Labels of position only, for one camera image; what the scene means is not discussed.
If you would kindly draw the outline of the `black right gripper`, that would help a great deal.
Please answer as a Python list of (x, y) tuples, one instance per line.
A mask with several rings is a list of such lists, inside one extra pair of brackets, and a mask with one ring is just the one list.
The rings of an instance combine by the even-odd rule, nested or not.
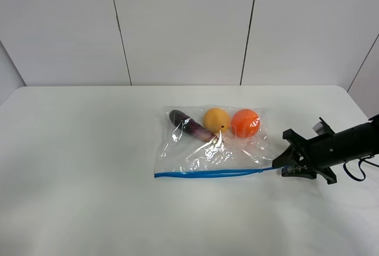
[(289, 147), (272, 161), (273, 168), (282, 168), (282, 177), (299, 177), (316, 179), (321, 175), (328, 184), (337, 183), (337, 177), (331, 170), (332, 136), (335, 134), (323, 120), (313, 127), (316, 137), (305, 139), (294, 130), (288, 129), (283, 134)]

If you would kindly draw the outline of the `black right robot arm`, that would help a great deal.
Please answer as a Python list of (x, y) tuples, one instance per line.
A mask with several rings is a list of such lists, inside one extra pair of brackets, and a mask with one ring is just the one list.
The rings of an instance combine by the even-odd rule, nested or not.
[(293, 129), (284, 131), (282, 138), (290, 145), (272, 161), (272, 167), (280, 168), (282, 177), (315, 180), (321, 175), (331, 185), (337, 183), (331, 167), (342, 164), (351, 179), (364, 181), (364, 171), (361, 171), (362, 178), (358, 178), (349, 172), (346, 165), (357, 160), (359, 169), (364, 162), (378, 167), (370, 161), (378, 155), (378, 116), (341, 132), (334, 132), (322, 118), (319, 120), (313, 127), (317, 136), (311, 139), (305, 139)]

